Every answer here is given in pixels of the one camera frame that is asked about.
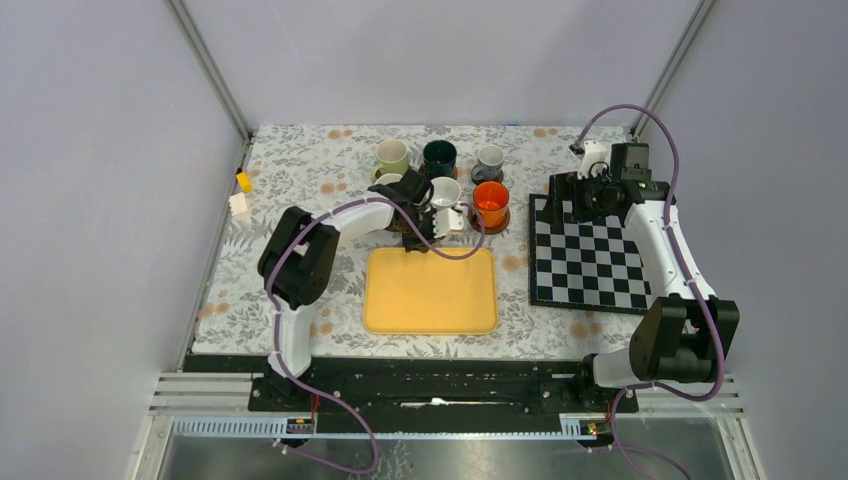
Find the brown wooden coaster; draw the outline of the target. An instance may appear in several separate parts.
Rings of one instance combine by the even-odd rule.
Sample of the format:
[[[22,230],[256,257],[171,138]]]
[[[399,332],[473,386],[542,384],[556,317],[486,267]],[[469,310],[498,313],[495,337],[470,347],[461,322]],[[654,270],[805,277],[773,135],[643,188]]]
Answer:
[[[509,226],[511,220],[511,213],[509,208],[506,207],[503,210],[503,216],[501,220],[494,226],[481,226],[476,216],[476,213],[473,210],[469,210],[466,217],[473,230],[477,231],[478,233],[485,233],[486,235],[496,235],[503,232]]]

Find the pink white mug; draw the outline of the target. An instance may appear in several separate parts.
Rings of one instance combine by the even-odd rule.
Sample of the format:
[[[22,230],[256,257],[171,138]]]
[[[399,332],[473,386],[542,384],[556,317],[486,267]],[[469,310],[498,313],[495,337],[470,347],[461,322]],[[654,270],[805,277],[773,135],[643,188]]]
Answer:
[[[381,174],[374,181],[374,184],[375,185],[389,185],[389,184],[400,182],[402,180],[402,178],[403,178],[402,174],[396,174],[396,173]]]

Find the grey mug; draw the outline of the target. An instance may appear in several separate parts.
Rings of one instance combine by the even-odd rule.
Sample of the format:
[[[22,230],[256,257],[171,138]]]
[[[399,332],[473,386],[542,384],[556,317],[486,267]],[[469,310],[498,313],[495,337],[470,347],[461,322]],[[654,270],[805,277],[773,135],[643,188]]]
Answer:
[[[476,185],[483,182],[503,181],[504,151],[496,145],[486,145],[479,149],[477,161],[472,169],[471,179]]]

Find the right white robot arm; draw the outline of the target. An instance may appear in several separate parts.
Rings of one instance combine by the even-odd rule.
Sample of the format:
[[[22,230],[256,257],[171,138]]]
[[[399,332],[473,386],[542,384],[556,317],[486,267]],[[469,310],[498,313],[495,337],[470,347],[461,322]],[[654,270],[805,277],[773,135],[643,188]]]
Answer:
[[[570,149],[580,165],[550,176],[543,221],[560,227],[618,217],[653,299],[627,347],[589,360],[591,374],[573,386],[575,402],[597,412],[612,400],[613,388],[721,381],[739,310],[718,299],[700,274],[680,230],[673,188],[652,177],[648,145],[582,141]]]

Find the dark green mug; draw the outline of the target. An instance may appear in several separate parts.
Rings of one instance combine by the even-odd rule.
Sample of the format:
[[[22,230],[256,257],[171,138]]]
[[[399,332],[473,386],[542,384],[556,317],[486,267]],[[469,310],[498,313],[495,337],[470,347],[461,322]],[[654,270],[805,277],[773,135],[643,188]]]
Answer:
[[[419,171],[429,179],[454,176],[457,149],[447,140],[428,142],[421,153]]]

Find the light green mug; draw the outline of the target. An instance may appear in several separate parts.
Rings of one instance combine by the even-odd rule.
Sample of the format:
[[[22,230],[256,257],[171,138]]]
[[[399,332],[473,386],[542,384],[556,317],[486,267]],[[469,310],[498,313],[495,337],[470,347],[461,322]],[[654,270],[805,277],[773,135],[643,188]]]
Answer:
[[[385,174],[403,175],[409,169],[409,148],[401,140],[387,139],[375,149],[376,166],[372,177],[378,179]]]

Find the yellow tray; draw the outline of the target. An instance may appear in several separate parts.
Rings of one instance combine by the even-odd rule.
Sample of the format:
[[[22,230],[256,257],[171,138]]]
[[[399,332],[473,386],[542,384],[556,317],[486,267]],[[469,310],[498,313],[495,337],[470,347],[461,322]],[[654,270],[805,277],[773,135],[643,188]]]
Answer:
[[[368,258],[363,323],[373,334],[485,335],[499,321],[495,262],[379,248]]]

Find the orange mug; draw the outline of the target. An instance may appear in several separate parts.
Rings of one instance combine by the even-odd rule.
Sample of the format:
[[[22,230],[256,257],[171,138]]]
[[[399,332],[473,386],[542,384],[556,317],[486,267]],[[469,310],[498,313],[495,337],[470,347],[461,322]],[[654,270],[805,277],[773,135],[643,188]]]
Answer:
[[[508,207],[510,194],[508,189],[499,182],[489,181],[477,185],[472,194],[472,202],[482,215],[483,225],[494,226]]]

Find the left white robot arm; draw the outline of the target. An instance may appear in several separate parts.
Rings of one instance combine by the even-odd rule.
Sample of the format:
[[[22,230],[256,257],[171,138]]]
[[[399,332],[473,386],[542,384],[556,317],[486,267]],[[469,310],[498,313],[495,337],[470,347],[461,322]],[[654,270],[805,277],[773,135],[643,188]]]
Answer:
[[[417,173],[376,184],[360,198],[324,213],[287,208],[260,256],[257,270],[274,305],[270,369],[279,375],[272,398],[288,411],[309,401],[310,385],[300,377],[310,367],[310,326],[315,303],[327,289],[338,247],[363,235],[391,231],[407,252],[426,253],[452,226],[464,221],[449,208],[430,204],[435,187]]]

